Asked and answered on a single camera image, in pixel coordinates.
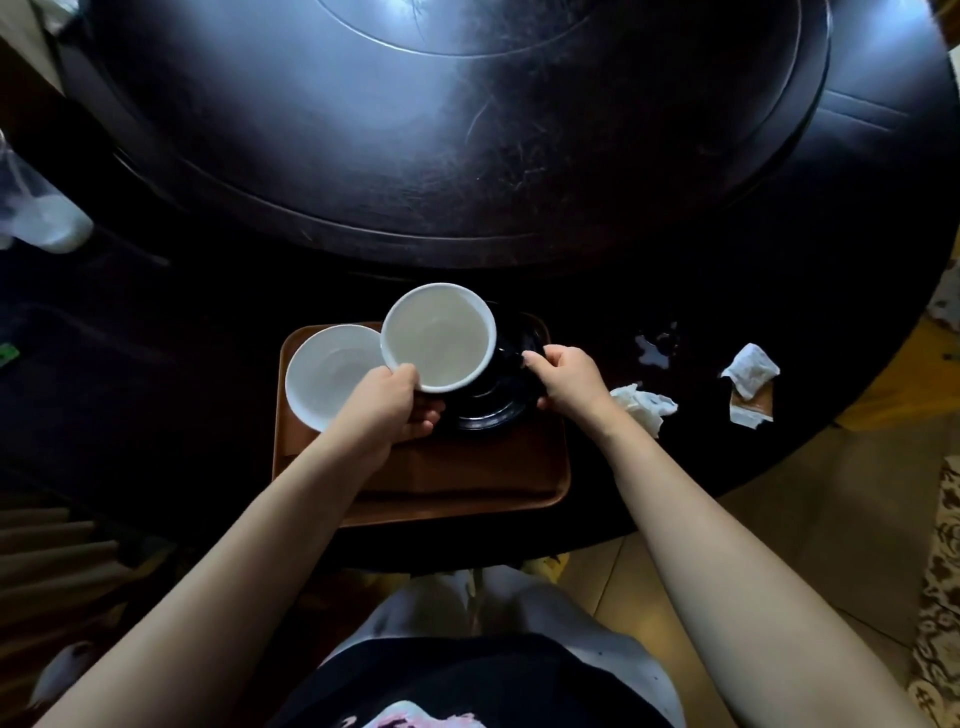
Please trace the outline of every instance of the leg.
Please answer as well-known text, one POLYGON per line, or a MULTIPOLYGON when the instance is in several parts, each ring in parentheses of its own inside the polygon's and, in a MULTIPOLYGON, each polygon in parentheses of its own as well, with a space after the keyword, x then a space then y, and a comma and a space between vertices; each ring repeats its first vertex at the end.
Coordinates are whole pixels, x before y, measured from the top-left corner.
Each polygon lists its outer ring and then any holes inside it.
POLYGON ((550 582, 509 567, 484 569, 478 600, 485 634, 549 637, 582 662, 615 675, 671 725, 684 728, 680 697, 660 663, 642 644, 604 627, 550 582))
POLYGON ((373 610, 326 660, 366 640, 395 637, 469 637, 466 571, 418 576, 373 610))

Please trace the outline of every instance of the cup rim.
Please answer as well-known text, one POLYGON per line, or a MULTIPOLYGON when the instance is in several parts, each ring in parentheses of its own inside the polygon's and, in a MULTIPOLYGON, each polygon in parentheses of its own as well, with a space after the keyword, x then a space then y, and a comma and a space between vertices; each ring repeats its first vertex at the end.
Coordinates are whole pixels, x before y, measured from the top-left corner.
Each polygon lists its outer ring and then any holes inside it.
POLYGON ((454 390, 461 389, 466 387, 468 384, 477 379, 484 370, 490 365, 491 359, 493 359, 493 351, 496 349, 496 320, 493 318, 493 312, 490 310, 490 307, 487 305, 487 302, 484 301, 478 294, 471 291, 469 288, 465 288, 462 285, 457 285, 456 283, 444 283, 444 282, 435 282, 435 283, 426 283, 424 285, 419 285, 416 288, 413 288, 406 293, 404 293, 396 302, 390 307, 390 311, 387 312, 386 317, 383 319, 383 326, 380 328, 380 353, 383 354, 383 360, 386 362, 387 366, 391 371, 395 372, 396 368, 402 363, 397 362, 393 353, 390 351, 390 347, 387 345, 387 329, 390 326, 391 319, 393 319, 396 310, 399 306, 411 298, 415 294, 419 293, 422 290, 427 288, 453 288, 457 291, 460 291, 465 295, 466 298, 474 302, 474 308, 477 309, 477 312, 480 314, 481 318, 484 320, 484 324, 487 328, 488 341, 487 341, 487 350, 484 352, 483 359, 480 360, 480 363, 476 368, 470 372, 467 376, 455 381, 452 384, 446 384, 444 386, 429 386, 421 384, 418 389, 425 394, 443 394, 446 392, 453 392, 454 390))

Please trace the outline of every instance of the tissue paper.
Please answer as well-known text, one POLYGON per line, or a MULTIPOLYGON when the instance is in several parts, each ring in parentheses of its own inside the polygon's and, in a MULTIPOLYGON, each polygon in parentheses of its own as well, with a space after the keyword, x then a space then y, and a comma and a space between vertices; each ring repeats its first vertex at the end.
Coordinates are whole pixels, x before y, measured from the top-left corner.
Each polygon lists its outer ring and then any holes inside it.
POLYGON ((756 429, 760 423, 774 421, 773 378, 780 373, 766 352, 756 344, 747 344, 720 376, 733 382, 730 395, 730 421, 756 429))
POLYGON ((756 344, 747 344, 720 376, 728 376, 744 400, 752 400, 760 387, 780 373, 767 353, 756 344))
POLYGON ((635 384, 611 389, 610 394, 631 417, 640 423, 643 429, 655 438, 660 437, 663 418, 677 411, 677 403, 669 397, 638 391, 635 384))

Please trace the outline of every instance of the wooden tray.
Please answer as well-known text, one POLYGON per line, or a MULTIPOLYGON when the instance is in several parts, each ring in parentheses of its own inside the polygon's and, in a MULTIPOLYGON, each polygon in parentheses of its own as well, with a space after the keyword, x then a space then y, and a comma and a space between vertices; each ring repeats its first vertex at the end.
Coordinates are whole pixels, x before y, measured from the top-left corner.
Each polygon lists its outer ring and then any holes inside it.
MULTIPOLYGON (((546 327, 535 319, 545 334, 546 327)), ((280 349, 276 386, 274 478, 318 433, 297 419, 283 380, 300 345, 324 328, 299 328, 280 349)), ((379 323, 364 323, 380 330, 379 323)), ((570 488, 564 421, 534 411, 484 432, 438 432, 395 446, 347 510, 342 526, 470 516, 543 508, 570 488)))

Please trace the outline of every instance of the left hand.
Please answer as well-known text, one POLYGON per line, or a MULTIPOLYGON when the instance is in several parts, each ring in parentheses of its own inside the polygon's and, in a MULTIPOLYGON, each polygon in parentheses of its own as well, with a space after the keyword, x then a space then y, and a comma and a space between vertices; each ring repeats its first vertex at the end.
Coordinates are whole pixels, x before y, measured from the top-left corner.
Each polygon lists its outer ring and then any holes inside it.
POLYGON ((426 437, 440 421, 444 403, 416 392, 420 375, 413 364, 395 372, 377 367, 360 380, 343 408, 315 442, 343 448, 373 473, 395 443, 426 437))

